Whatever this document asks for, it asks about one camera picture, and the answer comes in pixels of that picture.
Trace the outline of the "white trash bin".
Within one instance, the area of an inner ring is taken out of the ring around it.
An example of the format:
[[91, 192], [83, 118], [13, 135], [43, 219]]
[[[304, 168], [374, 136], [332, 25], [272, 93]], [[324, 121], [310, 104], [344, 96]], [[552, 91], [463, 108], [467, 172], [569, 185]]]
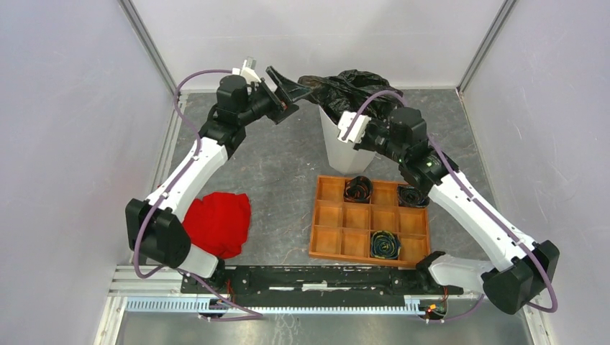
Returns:
[[363, 173], [373, 161], [375, 153], [354, 150], [349, 143], [338, 140], [340, 129], [321, 106], [318, 109], [329, 166], [343, 175]]

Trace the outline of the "black trash bag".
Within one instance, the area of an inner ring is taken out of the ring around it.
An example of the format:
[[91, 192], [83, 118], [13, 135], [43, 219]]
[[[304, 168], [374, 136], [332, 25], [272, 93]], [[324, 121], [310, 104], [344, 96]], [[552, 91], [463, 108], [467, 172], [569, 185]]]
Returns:
[[379, 74], [364, 70], [344, 70], [327, 77], [303, 75], [298, 83], [311, 89], [306, 100], [320, 106], [330, 120], [337, 124], [343, 112], [356, 112], [363, 103], [379, 91], [404, 92], [394, 88]]

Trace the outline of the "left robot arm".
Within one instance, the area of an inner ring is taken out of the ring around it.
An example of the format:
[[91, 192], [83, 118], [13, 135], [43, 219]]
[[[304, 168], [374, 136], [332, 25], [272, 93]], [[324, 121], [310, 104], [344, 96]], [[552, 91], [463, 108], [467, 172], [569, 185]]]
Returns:
[[226, 163], [246, 137], [247, 125], [266, 116], [279, 124], [298, 110], [297, 101], [312, 92], [282, 76], [274, 67], [266, 73], [271, 89], [249, 67], [222, 70], [223, 78], [202, 128], [195, 131], [192, 148], [180, 165], [143, 200], [133, 198], [125, 208], [129, 248], [134, 265], [140, 256], [161, 265], [199, 276], [209, 293], [219, 292], [226, 274], [217, 256], [196, 246], [183, 227], [191, 202], [209, 178]]

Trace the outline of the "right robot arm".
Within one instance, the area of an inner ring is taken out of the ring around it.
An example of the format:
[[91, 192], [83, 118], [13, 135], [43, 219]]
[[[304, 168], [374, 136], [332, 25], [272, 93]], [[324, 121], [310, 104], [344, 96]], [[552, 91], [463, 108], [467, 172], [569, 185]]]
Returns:
[[480, 293], [509, 315], [526, 305], [546, 313], [558, 310], [552, 286], [560, 256], [557, 246], [520, 231], [477, 192], [428, 135], [419, 110], [397, 108], [386, 121], [364, 117], [353, 142], [357, 150], [396, 162], [403, 179], [448, 212], [487, 256], [475, 260], [434, 252], [415, 274], [422, 292], [459, 287]]

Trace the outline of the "rolled sock orange stripes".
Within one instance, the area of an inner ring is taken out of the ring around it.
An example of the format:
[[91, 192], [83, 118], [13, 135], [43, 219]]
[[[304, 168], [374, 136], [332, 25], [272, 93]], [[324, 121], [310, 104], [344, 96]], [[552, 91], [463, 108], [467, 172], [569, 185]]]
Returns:
[[370, 203], [373, 194], [372, 181], [362, 175], [356, 176], [345, 183], [343, 199], [351, 203]]

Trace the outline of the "rolled sock dark green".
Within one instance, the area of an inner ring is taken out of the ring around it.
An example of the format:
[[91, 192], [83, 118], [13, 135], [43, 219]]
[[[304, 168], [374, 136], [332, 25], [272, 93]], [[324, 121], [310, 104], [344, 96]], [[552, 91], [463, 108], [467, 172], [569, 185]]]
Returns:
[[397, 198], [400, 207], [426, 208], [429, 205], [429, 197], [411, 185], [398, 185]]

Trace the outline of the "wooden compartment tray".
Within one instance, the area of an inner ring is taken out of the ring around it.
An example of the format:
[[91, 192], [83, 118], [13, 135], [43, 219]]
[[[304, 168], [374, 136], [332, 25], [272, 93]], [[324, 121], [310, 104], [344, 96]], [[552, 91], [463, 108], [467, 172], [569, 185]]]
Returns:
[[[426, 208], [400, 207], [399, 182], [373, 180], [370, 203], [345, 202], [346, 177], [320, 175], [311, 223], [309, 256], [359, 264], [414, 268], [432, 253]], [[398, 236], [401, 251], [396, 260], [370, 256], [375, 231]]]

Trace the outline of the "rolled sock yellow blue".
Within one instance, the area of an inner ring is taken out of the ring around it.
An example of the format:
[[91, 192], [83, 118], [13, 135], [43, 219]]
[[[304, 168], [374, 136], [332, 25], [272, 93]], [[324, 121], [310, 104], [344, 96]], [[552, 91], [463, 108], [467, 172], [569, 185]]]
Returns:
[[396, 260], [401, 251], [398, 236], [389, 231], [375, 231], [370, 237], [370, 256], [376, 259]]

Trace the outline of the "red cloth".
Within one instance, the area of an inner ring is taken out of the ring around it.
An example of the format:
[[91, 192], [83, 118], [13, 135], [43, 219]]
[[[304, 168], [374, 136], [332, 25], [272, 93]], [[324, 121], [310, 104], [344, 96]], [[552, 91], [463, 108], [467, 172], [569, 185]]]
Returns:
[[192, 201], [183, 227], [193, 245], [220, 259], [230, 259], [242, 253], [251, 216], [246, 194], [214, 192]]

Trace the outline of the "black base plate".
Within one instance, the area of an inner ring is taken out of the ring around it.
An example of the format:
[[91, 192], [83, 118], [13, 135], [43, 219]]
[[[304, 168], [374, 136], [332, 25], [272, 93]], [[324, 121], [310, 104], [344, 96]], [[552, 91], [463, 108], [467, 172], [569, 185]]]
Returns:
[[244, 307], [390, 307], [406, 295], [464, 293], [421, 270], [383, 266], [226, 266], [206, 283]]

